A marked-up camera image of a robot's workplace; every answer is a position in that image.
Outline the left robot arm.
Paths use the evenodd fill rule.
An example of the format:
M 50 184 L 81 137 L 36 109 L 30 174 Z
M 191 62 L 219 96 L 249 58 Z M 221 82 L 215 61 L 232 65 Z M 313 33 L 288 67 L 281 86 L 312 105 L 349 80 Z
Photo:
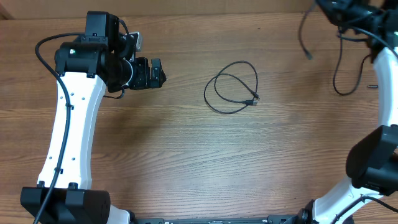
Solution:
M 136 57 L 140 49 L 140 34 L 129 32 L 119 17 L 90 11 L 85 31 L 56 51 L 49 67 L 58 91 L 49 151 L 37 185 L 24 187 L 20 196 L 36 223 L 136 222 L 107 191 L 91 188 L 91 150 L 103 98 L 160 88 L 167 79 L 159 59 Z

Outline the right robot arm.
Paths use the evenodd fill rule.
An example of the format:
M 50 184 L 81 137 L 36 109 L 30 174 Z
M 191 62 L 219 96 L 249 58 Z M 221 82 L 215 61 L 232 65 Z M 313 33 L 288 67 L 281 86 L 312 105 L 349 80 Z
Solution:
M 337 26 L 341 41 L 349 29 L 364 35 L 377 76 L 378 127 L 352 147 L 342 181 L 298 214 L 281 216 L 279 223 L 353 223 L 353 214 L 369 202 L 396 212 L 381 199 L 397 191 L 397 1 L 381 7 L 357 0 L 314 0 L 312 5 Z

